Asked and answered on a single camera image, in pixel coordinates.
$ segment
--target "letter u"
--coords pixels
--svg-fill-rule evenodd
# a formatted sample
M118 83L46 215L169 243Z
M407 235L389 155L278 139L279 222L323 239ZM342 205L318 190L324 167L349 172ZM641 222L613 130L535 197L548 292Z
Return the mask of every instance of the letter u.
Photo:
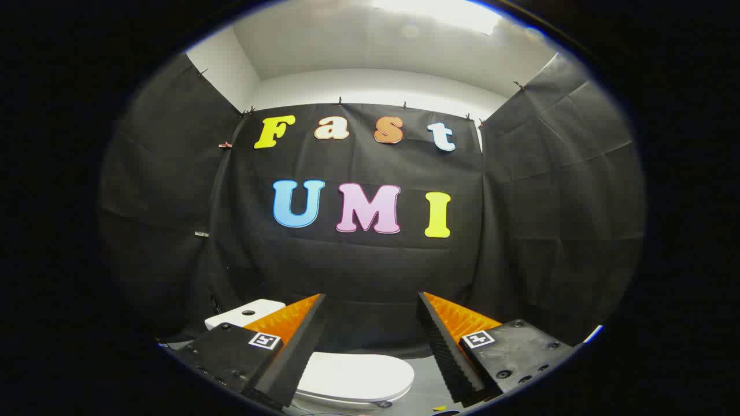
M298 182L276 181L272 185L272 189L275 190L275 203L272 206L272 215L275 220L291 228L305 227L314 222L319 214L319 194L324 185L324 181L303 182L303 187L308 191L306 211L301 215L296 215L290 212L290 201L293 190L298 187Z

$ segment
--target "clip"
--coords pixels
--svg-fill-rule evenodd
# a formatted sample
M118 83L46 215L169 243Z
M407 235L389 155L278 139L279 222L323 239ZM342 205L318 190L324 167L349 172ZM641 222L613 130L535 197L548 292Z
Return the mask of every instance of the clip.
M244 110L244 112L239 115L239 118L244 118L244 115L247 114L247 113L249 113L249 115L252 115L255 112L255 108L253 106L251 106L251 105L250 105L250 107L251 108L249 109L249 111Z

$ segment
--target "white oval object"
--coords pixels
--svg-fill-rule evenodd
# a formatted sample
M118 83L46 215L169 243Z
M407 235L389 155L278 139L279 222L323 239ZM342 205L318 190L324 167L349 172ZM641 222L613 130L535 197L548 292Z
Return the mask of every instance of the white oval object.
M314 352L296 393L306 399L371 403L399 398L413 381L414 369L399 358Z
M401 392L401 394L398 395L398 397L394 397L392 399L388 399L384 401L393 403L396 400L403 397L403 395L405 395L409 391L410 388L411 387L406 389L404 392ZM346 411L347 409L362 409L362 410L381 410L382 409L382 407L372 402L354 402L354 401L346 401L346 400L334 400L334 399L329 399L326 397L307 395L306 393L301 393L301 392L295 392L295 397L293 398L293 402L298 404L299 407L303 407L303 408L311 407L311 405L308 403L318 403L323 408L341 409L342 411Z

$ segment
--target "orange letter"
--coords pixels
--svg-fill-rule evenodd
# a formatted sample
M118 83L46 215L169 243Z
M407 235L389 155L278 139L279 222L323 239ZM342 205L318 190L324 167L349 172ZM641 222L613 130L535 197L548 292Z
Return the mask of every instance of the orange letter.
M373 136L375 141L379 143L398 143L403 138L403 132L401 131L403 120L398 117L381 117L375 123L375 127L377 130L375 130Z

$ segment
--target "blue letter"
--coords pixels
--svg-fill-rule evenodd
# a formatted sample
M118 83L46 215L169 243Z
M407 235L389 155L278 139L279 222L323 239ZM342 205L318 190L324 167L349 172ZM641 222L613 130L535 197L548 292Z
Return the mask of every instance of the blue letter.
M447 141L447 136L452 134L452 130L445 127L442 123L429 124L426 128L431 130L434 135L434 144L440 149L451 152L455 150L455 143Z
M319 215L319 192L324 188L323 181L305 181L303 187L309 192L306 196L306 211L301 215L290 212L290 198L293 190L298 187L295 181L277 181L272 185L275 190L275 204L272 215L275 220L285 227L301 228L314 222Z

